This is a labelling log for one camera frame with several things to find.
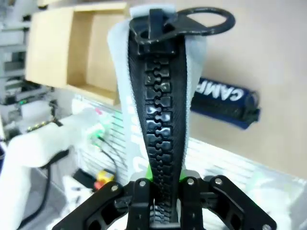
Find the screw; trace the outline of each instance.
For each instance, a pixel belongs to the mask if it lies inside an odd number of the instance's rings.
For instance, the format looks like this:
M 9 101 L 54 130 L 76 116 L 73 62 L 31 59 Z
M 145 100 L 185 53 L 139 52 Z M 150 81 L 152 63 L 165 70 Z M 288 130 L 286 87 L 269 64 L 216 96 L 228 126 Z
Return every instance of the screw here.
M 270 225 L 265 224 L 263 225 L 262 230 L 272 230 L 272 228 L 270 227 Z
M 144 187 L 145 185 L 146 185 L 146 182 L 145 182 L 145 181 L 141 181 L 141 182 L 140 182 L 140 186 L 141 186 L 141 187 Z
M 194 180 L 191 179 L 191 178 L 189 178 L 189 179 L 187 180 L 187 182 L 188 182 L 189 185 L 193 185 L 193 184 L 194 184 Z
M 221 185 L 223 183 L 223 181 L 220 178 L 216 178 L 215 183 L 218 184 L 218 185 Z
M 117 185 L 112 186 L 111 191 L 115 192 L 116 190 L 118 190 L 118 186 Z

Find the open box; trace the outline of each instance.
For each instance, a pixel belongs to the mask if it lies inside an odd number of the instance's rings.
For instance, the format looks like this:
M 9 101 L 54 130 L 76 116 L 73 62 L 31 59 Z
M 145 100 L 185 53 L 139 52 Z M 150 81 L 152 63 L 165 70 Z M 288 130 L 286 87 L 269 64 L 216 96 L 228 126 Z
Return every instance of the open box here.
M 119 103 L 107 45 L 110 28 L 127 18 L 126 3 L 95 3 L 34 14 L 26 79 L 67 88 L 102 103 Z

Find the beige tabletop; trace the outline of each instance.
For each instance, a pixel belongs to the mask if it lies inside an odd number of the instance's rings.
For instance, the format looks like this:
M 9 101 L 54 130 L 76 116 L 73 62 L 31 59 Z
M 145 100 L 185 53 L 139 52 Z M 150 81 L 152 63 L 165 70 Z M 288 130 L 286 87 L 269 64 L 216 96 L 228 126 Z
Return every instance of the beige tabletop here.
M 192 113 L 191 137 L 306 179 L 307 1 L 167 2 L 178 9 L 216 6 L 232 12 L 235 27 L 208 37 L 203 74 L 260 93 L 261 118 L 248 130 Z M 199 14 L 197 19 L 210 25 L 219 17 Z

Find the black cable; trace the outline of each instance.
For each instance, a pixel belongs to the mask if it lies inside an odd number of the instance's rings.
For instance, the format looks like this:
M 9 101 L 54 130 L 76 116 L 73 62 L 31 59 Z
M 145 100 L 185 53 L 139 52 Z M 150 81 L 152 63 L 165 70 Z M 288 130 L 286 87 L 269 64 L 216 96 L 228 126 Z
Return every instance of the black cable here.
M 104 151 L 104 150 L 102 150 L 102 149 L 100 149 L 100 151 L 101 151 L 102 153 L 104 153 L 107 157 L 109 157 L 109 158 L 111 159 L 111 161 L 113 161 L 114 166 L 115 166 L 114 181 L 117 181 L 118 166 L 117 166 L 117 164 L 116 164 L 116 161 L 115 161 L 114 158 L 111 157 L 110 154 L 108 154 L 106 151 Z
M 108 143 L 105 139 L 103 139 L 102 137 L 98 137 L 99 140 L 103 141 L 104 143 L 106 143 L 109 147 L 111 147 L 111 149 L 116 153 L 116 155 L 120 158 L 121 162 L 123 163 L 124 167 L 126 169 L 128 169 L 128 166 L 126 165 L 124 159 L 122 158 L 122 156 L 119 154 L 119 152 L 110 144 Z
M 48 198 L 49 191 L 50 191 L 50 185 L 51 185 L 51 164 L 48 164 L 46 166 L 46 169 L 47 169 L 47 181 L 46 181 L 46 186 L 45 186 L 44 197 L 43 197 L 42 203 L 39 206 L 39 208 L 33 214 L 31 214 L 30 216 L 28 216 L 28 217 L 26 217 L 22 220 L 22 222 L 21 222 L 21 224 L 20 224 L 20 226 L 17 230 L 23 228 L 25 225 L 27 225 L 33 219 L 35 219 L 46 206 L 47 198 Z

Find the gray floor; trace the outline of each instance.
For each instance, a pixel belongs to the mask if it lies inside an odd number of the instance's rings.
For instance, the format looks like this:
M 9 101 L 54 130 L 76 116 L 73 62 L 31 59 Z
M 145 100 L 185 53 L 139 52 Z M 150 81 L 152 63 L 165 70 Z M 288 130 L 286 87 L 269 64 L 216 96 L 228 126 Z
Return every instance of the gray floor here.
M 37 170 L 33 169 L 31 172 L 31 182 L 32 187 L 25 208 L 25 217 L 32 214 L 40 206 L 43 199 L 46 178 Z M 50 224 L 53 219 L 59 217 L 60 211 L 63 209 L 64 205 L 64 194 L 52 185 L 46 207 L 37 218 L 24 226 L 22 230 L 45 230 L 46 226 Z

